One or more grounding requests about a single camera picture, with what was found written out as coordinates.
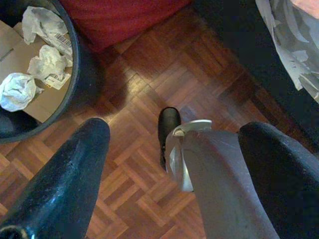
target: wooden parquet floor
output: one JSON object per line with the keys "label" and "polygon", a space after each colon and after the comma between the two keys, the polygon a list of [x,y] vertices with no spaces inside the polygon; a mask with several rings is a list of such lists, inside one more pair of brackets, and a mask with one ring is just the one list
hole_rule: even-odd
{"label": "wooden parquet floor", "polygon": [[86,239],[205,238],[195,195],[181,192],[159,164],[157,118],[164,107],[177,107],[183,121],[211,119],[214,129],[231,132],[270,122],[310,147],[190,6],[98,57],[105,85],[97,103],[35,137],[0,145],[0,216],[91,117],[108,122],[111,143]]}

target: plastic bag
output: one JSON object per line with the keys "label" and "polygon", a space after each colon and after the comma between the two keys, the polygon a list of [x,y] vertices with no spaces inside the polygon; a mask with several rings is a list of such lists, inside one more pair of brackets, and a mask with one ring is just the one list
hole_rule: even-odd
{"label": "plastic bag", "polygon": [[49,33],[66,34],[64,21],[52,11],[28,6],[22,19],[23,37],[26,44],[34,42],[36,35],[47,37]]}
{"label": "plastic bag", "polygon": [[306,6],[314,10],[317,4],[298,0],[256,0],[256,4],[296,89],[305,88],[319,103],[319,19],[303,10]]}
{"label": "plastic bag", "polygon": [[35,85],[33,76],[12,73],[0,85],[0,105],[10,112],[19,111],[26,108],[35,94],[42,91]]}
{"label": "plastic bag", "polygon": [[54,47],[44,45],[40,49],[39,56],[31,59],[27,72],[41,81],[50,74],[57,75],[58,79],[62,80],[66,66],[65,56],[61,56]]}
{"label": "plastic bag", "polygon": [[38,34],[61,53],[72,56],[71,42],[64,37],[68,32],[66,25],[54,12],[42,7],[28,6],[23,14],[22,31],[26,44],[34,42]]}

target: red fabric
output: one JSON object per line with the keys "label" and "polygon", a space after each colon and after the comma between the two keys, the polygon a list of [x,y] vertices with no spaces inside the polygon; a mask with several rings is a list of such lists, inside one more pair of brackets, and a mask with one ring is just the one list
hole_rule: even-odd
{"label": "red fabric", "polygon": [[96,52],[162,21],[190,1],[60,0]]}

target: black boot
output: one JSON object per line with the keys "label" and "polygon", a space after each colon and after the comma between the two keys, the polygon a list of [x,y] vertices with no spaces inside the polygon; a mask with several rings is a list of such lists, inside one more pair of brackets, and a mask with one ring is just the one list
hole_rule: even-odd
{"label": "black boot", "polygon": [[177,109],[167,107],[159,114],[159,144],[160,144],[160,164],[166,171],[165,165],[165,142],[169,133],[181,124],[180,115]]}

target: trash bin rim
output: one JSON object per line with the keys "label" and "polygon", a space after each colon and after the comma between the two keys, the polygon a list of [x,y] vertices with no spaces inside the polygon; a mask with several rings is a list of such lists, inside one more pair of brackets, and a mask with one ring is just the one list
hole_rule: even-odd
{"label": "trash bin rim", "polygon": [[36,128],[34,128],[28,132],[21,133],[20,135],[6,137],[6,138],[0,138],[0,144],[21,141],[21,140],[27,139],[31,136],[34,136],[34,135],[40,133],[41,131],[43,131],[44,129],[48,128],[66,111],[66,109],[69,107],[69,105],[71,103],[71,99],[74,96],[76,83],[79,80],[78,78],[79,78],[79,72],[80,72],[80,69],[79,69],[80,52],[78,49],[79,38],[78,38],[78,35],[75,31],[75,28],[73,26],[73,23],[72,23],[69,15],[65,11],[64,7],[59,2],[59,0],[50,0],[50,2],[54,5],[56,10],[60,14],[60,17],[65,22],[66,28],[68,29],[68,32],[69,32],[70,41],[72,43],[73,68],[72,68],[71,78],[69,79],[70,84],[69,84],[68,90],[67,90],[61,104],[59,105],[59,107],[44,123],[41,123]]}

